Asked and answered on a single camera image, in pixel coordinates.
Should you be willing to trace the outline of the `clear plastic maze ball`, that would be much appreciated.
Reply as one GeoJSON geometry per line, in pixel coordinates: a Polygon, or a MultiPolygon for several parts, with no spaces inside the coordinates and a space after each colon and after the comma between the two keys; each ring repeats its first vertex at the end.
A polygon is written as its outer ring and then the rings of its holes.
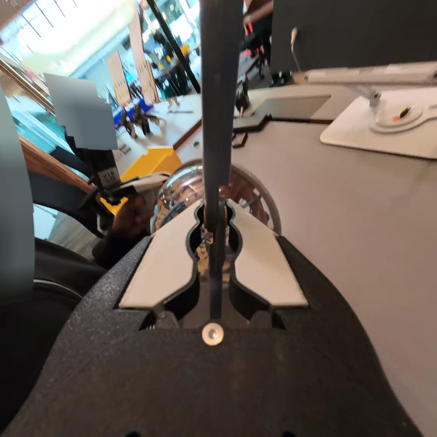
{"type": "MultiPolygon", "coordinates": [[[[231,199],[277,235],[281,235],[281,219],[277,206],[265,186],[250,171],[232,165],[229,183],[219,188],[221,201],[231,199]]],[[[201,159],[180,165],[158,193],[154,215],[150,221],[151,233],[156,232],[197,200],[205,197],[201,159]]],[[[213,242],[210,232],[201,227],[201,243],[196,249],[200,282],[209,280],[209,249],[213,242]]]]}

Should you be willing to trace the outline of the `white folding stand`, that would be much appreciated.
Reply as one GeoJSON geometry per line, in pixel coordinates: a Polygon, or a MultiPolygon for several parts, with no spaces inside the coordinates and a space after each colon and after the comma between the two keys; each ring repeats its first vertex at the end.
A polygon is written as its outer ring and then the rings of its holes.
{"type": "Polygon", "coordinates": [[[356,92],[322,132],[326,145],[436,161],[436,61],[297,71],[356,92]]]}

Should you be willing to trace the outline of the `person's left forearm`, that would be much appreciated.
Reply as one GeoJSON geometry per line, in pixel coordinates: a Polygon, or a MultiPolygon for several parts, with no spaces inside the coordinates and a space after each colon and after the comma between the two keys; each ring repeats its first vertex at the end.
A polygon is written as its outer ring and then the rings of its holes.
{"type": "Polygon", "coordinates": [[[142,231],[136,236],[127,238],[111,230],[92,248],[91,253],[94,262],[100,267],[109,270],[143,238],[149,236],[150,232],[142,231]]]}

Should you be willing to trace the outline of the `black diagonal pole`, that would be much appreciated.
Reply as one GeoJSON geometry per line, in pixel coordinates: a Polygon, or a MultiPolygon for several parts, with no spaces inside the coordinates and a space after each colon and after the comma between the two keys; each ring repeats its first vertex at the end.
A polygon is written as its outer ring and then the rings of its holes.
{"type": "Polygon", "coordinates": [[[191,84],[194,87],[194,90],[200,94],[201,93],[201,87],[199,82],[197,81],[194,73],[191,70],[189,61],[187,60],[186,56],[183,54],[181,48],[178,46],[174,36],[172,35],[171,29],[167,25],[165,19],[163,18],[159,8],[156,5],[156,2],[153,0],[147,0],[147,4],[149,5],[150,9],[152,10],[152,13],[154,14],[155,18],[158,20],[161,29],[163,30],[168,42],[170,43],[173,52],[175,53],[176,57],[178,58],[179,63],[182,65],[185,73],[187,74],[191,84]]]}

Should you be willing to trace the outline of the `person's left hand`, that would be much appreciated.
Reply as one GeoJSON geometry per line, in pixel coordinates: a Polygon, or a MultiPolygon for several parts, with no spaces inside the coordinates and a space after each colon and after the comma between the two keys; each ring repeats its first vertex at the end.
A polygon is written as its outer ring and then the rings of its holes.
{"type": "Polygon", "coordinates": [[[128,198],[117,212],[112,222],[111,231],[116,237],[133,239],[148,233],[150,228],[150,211],[141,194],[128,198]]]}

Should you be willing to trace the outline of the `black partition panel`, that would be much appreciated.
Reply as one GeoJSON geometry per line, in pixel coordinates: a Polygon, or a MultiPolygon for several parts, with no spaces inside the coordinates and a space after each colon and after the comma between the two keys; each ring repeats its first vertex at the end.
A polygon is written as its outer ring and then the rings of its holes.
{"type": "Polygon", "coordinates": [[[270,71],[435,62],[435,0],[274,1],[270,71]]]}

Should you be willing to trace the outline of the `cardboard sign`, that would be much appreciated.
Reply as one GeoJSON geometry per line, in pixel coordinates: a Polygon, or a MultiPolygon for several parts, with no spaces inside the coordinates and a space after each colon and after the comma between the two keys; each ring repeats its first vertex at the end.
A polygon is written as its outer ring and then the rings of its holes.
{"type": "Polygon", "coordinates": [[[142,38],[142,24],[139,13],[138,1],[132,1],[133,16],[129,22],[129,38],[130,47],[134,59],[138,80],[142,89],[144,101],[148,105],[154,105],[160,101],[158,96],[156,82],[152,73],[151,64],[145,57],[143,38],[142,38]]]}
{"type": "Polygon", "coordinates": [[[119,107],[125,107],[132,101],[132,97],[118,51],[109,56],[107,66],[110,71],[117,103],[119,107]]]}

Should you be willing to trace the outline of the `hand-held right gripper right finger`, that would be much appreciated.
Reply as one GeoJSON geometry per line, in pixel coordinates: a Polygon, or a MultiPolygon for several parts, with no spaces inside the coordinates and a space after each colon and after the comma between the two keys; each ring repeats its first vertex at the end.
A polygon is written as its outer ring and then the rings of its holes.
{"type": "Polygon", "coordinates": [[[233,200],[229,213],[229,293],[234,308],[247,320],[257,312],[308,308],[309,303],[279,244],[278,235],[233,200]]]}

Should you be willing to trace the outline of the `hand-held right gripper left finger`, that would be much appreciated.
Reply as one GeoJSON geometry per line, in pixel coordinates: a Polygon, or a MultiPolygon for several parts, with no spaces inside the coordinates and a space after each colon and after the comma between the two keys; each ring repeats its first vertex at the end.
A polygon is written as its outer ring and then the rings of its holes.
{"type": "Polygon", "coordinates": [[[160,222],[118,302],[119,309],[172,312],[183,319],[200,294],[195,252],[201,243],[204,201],[160,222]]]}

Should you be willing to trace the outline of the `person's black jacket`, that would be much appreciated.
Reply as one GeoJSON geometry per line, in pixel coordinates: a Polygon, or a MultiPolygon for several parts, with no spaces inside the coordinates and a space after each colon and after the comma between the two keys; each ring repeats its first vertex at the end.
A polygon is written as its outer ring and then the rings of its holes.
{"type": "Polygon", "coordinates": [[[52,345],[75,307],[106,269],[69,249],[35,238],[32,296],[1,307],[0,430],[29,396],[52,345]]]}

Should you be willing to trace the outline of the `yellow storage bin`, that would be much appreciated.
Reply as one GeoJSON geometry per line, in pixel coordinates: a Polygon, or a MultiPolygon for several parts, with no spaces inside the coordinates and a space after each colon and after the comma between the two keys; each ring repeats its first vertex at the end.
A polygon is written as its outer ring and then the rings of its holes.
{"type": "Polygon", "coordinates": [[[152,173],[173,173],[182,165],[182,161],[172,146],[151,146],[121,174],[121,181],[141,178],[152,173]]]}

